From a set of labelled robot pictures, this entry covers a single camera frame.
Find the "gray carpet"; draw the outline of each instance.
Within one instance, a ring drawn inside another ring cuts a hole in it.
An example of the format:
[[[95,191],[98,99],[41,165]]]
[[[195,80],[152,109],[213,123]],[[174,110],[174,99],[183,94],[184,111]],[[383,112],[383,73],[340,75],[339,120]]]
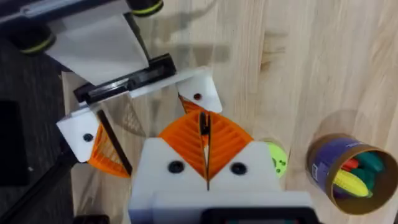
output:
[[[59,74],[60,69],[50,58],[26,57],[0,39],[0,100],[15,100],[21,108],[27,161],[31,167],[30,185],[52,166],[60,152],[60,136],[55,125],[64,115]],[[0,215],[28,188],[0,187]],[[71,224],[70,176],[66,176],[41,205],[26,223]]]

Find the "wooden table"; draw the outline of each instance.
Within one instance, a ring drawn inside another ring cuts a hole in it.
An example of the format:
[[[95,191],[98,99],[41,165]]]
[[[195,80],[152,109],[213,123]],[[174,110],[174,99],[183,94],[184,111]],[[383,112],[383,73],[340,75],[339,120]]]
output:
[[[372,214],[345,215],[309,181],[305,154],[315,138],[347,133],[398,156],[397,10],[395,0],[167,0],[136,21],[153,57],[169,52],[179,70],[213,68],[222,114],[255,139],[281,142],[289,154],[283,188],[310,192],[321,221],[392,223],[397,194]],[[80,81],[64,75],[67,111]],[[145,138],[127,124],[156,136],[183,115],[173,86],[105,107],[134,166]],[[129,223],[130,180],[78,165],[72,182],[77,214]]]

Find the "cardboard tube container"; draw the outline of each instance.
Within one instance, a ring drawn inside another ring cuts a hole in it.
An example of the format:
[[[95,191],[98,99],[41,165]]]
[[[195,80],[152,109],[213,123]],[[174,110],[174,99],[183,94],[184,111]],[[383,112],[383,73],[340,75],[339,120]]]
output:
[[[335,198],[333,180],[337,172],[345,161],[362,152],[376,153],[384,163],[385,169],[376,175],[373,196]],[[328,134],[317,139],[308,151],[307,169],[336,207],[350,215],[364,215],[379,209],[392,197],[398,185],[398,165],[388,152],[346,134]]]

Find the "black device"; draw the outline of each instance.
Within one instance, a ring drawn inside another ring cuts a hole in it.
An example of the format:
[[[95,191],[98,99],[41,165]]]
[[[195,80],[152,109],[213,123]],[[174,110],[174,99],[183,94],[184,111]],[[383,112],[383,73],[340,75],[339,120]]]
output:
[[[25,186],[29,183],[29,171],[21,109],[16,101],[0,101],[0,124],[0,187]]]

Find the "screw hole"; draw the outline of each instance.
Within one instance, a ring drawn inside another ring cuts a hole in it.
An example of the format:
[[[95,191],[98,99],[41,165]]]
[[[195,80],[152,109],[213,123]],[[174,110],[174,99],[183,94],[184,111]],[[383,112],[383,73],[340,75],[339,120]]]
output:
[[[184,170],[184,163],[181,161],[172,161],[167,167],[172,174],[179,174]]]
[[[86,142],[92,141],[93,138],[94,138],[93,135],[90,134],[90,133],[86,133],[86,134],[83,135],[83,139],[84,139],[84,141],[86,141]]]
[[[234,162],[231,165],[231,172],[236,175],[244,175],[248,171],[246,165],[241,162]]]
[[[200,94],[200,93],[196,93],[196,94],[193,96],[193,98],[194,98],[195,100],[201,100],[201,94]]]

